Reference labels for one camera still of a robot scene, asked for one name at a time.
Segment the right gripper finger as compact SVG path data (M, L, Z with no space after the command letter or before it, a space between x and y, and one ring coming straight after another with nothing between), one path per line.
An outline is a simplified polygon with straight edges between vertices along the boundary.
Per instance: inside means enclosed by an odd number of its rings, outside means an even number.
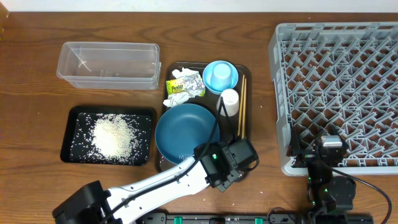
M299 136L295 128L291 129L291 139L286 156L294 157L300 154Z
M339 127L336 127L334 124L328 124L324 128L318 128L317 137L321 136L339 136Z

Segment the blue plate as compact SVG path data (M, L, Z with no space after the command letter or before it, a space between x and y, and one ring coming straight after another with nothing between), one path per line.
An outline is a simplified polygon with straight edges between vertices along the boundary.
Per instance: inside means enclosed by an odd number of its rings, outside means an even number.
M159 152L173 164L181 163L194 153L194 148L207 143L215 116L206 108L185 103L167 110L155 129Z

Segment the white tissue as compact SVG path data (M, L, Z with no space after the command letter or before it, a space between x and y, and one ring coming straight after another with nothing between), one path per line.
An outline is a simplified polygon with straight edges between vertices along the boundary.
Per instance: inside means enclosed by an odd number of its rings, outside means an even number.
M184 77L187 75L194 75L194 74L200 74L200 73L199 73L199 71L191 70L189 68L182 68L181 70L175 69L172 71L172 76L174 77L174 79ZM190 98L194 98L194 97L189 95L187 92L176 93L176 94L171 94L171 95L168 94L167 99L164 100L163 104L166 107L172 108L174 106L181 105L182 103L186 102Z

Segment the green snack wrapper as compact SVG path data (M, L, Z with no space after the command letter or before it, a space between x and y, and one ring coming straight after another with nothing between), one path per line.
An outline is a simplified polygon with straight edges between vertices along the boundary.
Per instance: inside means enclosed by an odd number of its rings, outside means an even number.
M182 92L187 92L192 97L205 95L205 84L199 74L168 80L166 89L169 95Z

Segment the white rice pile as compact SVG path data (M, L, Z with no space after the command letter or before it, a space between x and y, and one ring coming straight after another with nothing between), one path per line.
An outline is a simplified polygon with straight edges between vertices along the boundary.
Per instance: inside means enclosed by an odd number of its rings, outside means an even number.
M142 166L149 157L150 115L80 113L69 146L72 162Z

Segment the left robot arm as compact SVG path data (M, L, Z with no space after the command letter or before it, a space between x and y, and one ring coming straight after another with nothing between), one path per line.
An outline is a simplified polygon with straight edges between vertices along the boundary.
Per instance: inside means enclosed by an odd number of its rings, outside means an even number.
M258 155L245 139L230 145L202 144L175 167L139 182L107 190L98 180L86 184L57 206L52 216L56 223L134 223L166 203L207 187L224 192L252 162L258 162Z

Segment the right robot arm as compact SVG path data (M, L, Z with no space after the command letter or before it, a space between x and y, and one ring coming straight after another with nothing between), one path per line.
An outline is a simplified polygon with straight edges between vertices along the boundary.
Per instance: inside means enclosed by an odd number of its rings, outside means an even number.
M299 134L291 129L290 154L298 165L307 168L308 199L313 203L303 217L304 223L348 223L346 212L353 209L356 183L345 176L334 176L332 168L343 160L348 144L334 130L322 135L306 149L299 143Z

